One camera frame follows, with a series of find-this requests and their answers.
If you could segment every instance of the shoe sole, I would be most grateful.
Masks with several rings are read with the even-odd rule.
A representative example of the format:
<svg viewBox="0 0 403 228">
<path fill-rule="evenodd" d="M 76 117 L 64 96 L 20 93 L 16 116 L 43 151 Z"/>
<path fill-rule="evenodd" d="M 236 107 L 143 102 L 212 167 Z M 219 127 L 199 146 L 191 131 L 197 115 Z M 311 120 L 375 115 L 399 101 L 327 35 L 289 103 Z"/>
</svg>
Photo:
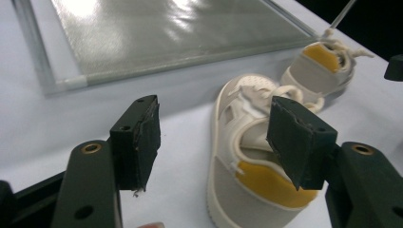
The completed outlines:
<svg viewBox="0 0 403 228">
<path fill-rule="evenodd" d="M 219 204 L 219 200 L 214 191 L 214 159 L 217 156 L 217 142 L 218 142 L 218 117 L 219 117 L 219 107 L 220 107 L 220 99 L 222 92 L 228 86 L 227 83 L 221 90 L 218 99 L 216 100 L 216 104 L 213 111 L 213 118 L 211 122 L 212 129 L 212 143 L 213 143 L 213 151 L 210 160 L 210 171 L 208 175 L 208 184 L 207 184 L 207 209 L 209 215 L 215 225 L 220 228 L 241 228 L 237 225 L 232 219 L 230 219 L 226 213 L 222 210 Z"/>
</svg>

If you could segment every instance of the white sneaker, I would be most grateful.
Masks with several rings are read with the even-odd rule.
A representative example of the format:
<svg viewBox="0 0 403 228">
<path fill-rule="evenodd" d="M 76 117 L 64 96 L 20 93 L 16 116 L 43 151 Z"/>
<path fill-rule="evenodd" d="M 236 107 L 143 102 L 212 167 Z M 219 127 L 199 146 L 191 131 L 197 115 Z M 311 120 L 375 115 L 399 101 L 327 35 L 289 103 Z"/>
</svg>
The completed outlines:
<svg viewBox="0 0 403 228">
<path fill-rule="evenodd" d="M 305 47 L 281 78 L 282 85 L 301 89 L 305 102 L 315 102 L 345 88 L 353 79 L 355 58 L 374 57 L 363 49 L 351 50 L 341 41 L 329 38 L 331 29 L 325 34 L 319 42 Z"/>
<path fill-rule="evenodd" d="M 265 140 L 274 95 L 302 102 L 295 86 L 257 74 L 231 80 L 217 99 L 207 202 L 220 228 L 282 227 L 317 195 L 296 190 Z M 317 112 L 323 99 L 306 106 Z"/>
</svg>

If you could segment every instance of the white table surface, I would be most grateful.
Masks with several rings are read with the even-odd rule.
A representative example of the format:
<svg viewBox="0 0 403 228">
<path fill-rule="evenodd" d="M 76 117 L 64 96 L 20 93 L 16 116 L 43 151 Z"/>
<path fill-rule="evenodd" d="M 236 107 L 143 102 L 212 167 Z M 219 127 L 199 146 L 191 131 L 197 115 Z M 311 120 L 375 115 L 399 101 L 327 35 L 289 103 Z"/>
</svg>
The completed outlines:
<svg viewBox="0 0 403 228">
<path fill-rule="evenodd" d="M 329 26 L 293 0 L 278 2 L 317 33 Z M 121 192 L 125 227 L 153 221 L 166 227 L 214 227 L 206 210 L 206 184 L 216 96 L 242 73 L 278 81 L 299 52 L 277 51 L 45 96 L 11 1 L 0 2 L 0 34 L 0 180 L 14 192 L 64 171 L 77 144 L 106 140 L 134 100 L 159 96 L 162 146 L 147 192 L 138 198 Z M 360 47 L 341 32 L 336 37 Z M 337 143 L 372 145 L 402 174 L 403 89 L 383 79 L 387 64 L 379 57 L 358 58 L 348 89 L 327 99 L 318 116 L 338 131 Z M 287 227 L 331 227 L 324 192 Z"/>
</svg>

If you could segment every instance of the shoelace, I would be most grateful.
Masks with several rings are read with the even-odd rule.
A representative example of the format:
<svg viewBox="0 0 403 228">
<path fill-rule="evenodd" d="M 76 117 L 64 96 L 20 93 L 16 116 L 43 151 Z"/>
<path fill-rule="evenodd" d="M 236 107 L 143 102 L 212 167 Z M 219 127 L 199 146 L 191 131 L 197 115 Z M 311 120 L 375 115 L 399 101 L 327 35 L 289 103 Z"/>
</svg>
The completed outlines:
<svg viewBox="0 0 403 228">
<path fill-rule="evenodd" d="M 264 90 L 264 92 L 262 92 L 260 94 L 260 96 L 263 99 L 267 99 L 267 101 L 269 103 L 268 105 L 271 105 L 272 98 L 274 96 L 281 96 L 281 97 L 290 98 L 290 99 L 304 105 L 306 108 L 308 108 L 313 113 L 318 113 L 318 111 L 320 111 L 323 108 L 324 103 L 325 103 L 323 98 L 318 98 L 316 103 L 305 103 L 304 104 L 302 102 L 303 101 L 302 91 L 294 85 L 283 85 L 283 86 L 277 87 L 274 90 L 271 90 L 270 88 L 267 88 L 262 85 L 254 85 L 253 88 L 255 91 Z"/>
<path fill-rule="evenodd" d="M 332 28 L 327 28 L 324 32 L 324 35 L 320 39 L 320 42 L 325 43 L 329 48 L 331 48 L 337 55 L 342 55 L 343 52 L 346 52 L 351 58 L 356 58 L 359 56 L 367 56 L 373 58 L 374 56 L 366 51 L 363 48 L 358 48 L 356 50 L 351 50 L 347 47 L 343 42 L 338 39 L 331 38 L 334 30 Z"/>
</svg>

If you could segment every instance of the metal rod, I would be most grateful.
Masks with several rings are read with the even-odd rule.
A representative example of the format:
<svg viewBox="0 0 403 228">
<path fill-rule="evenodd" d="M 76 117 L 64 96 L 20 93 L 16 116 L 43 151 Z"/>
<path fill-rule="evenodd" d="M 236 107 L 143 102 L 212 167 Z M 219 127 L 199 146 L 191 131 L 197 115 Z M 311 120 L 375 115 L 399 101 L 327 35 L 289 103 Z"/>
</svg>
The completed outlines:
<svg viewBox="0 0 403 228">
<path fill-rule="evenodd" d="M 341 13 L 335 19 L 335 21 L 333 21 L 332 25 L 330 25 L 329 29 L 335 29 L 338 24 L 340 24 L 341 20 L 343 20 L 344 16 L 346 16 L 347 12 L 351 9 L 355 2 L 356 0 L 350 0 L 350 2 L 347 3 Z"/>
</svg>

